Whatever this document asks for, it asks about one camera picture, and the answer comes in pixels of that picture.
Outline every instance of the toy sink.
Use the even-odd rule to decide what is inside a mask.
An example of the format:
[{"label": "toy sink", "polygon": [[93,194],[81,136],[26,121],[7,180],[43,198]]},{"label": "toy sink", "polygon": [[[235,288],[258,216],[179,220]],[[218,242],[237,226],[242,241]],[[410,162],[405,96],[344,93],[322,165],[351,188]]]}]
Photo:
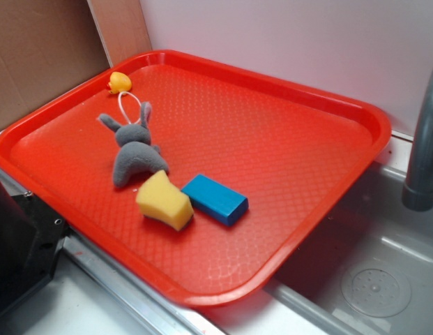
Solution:
[{"label": "toy sink", "polygon": [[374,163],[268,289],[331,334],[433,334],[433,209],[404,208],[403,182]]}]

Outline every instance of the stuffed bunny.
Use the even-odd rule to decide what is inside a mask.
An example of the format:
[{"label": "stuffed bunny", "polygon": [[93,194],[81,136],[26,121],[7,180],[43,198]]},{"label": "stuffed bunny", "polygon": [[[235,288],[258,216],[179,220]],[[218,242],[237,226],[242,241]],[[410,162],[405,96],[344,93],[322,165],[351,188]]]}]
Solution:
[{"label": "stuffed bunny", "polygon": [[168,172],[168,164],[160,156],[158,146],[151,146],[151,133],[148,129],[148,117],[151,104],[142,103],[140,120],[142,124],[122,126],[107,114],[98,118],[106,127],[114,131],[116,141],[121,147],[114,162],[112,180],[118,188],[124,187],[131,176],[141,172],[156,173],[159,170]]}]

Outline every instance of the white wall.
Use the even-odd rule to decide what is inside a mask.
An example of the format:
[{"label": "white wall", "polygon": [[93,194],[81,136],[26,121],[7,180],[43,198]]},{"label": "white wall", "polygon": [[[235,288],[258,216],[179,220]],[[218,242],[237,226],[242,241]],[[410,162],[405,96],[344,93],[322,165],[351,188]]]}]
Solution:
[{"label": "white wall", "polygon": [[372,103],[413,135],[433,67],[433,0],[140,0],[173,49]]}]

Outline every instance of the black object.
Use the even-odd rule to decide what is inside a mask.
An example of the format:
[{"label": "black object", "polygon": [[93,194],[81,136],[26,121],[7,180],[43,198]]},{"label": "black object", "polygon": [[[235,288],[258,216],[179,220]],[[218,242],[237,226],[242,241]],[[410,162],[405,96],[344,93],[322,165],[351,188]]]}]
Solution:
[{"label": "black object", "polygon": [[53,278],[67,225],[37,195],[0,182],[0,317]]}]

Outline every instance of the sink drain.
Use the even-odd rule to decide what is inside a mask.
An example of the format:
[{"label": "sink drain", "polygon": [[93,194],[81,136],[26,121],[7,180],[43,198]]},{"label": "sink drain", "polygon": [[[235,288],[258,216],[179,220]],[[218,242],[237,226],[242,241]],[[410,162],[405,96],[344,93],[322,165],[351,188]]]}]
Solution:
[{"label": "sink drain", "polygon": [[377,318],[402,312],[411,298],[406,276],[378,261],[350,267],[342,278],[342,293],[352,308]]}]

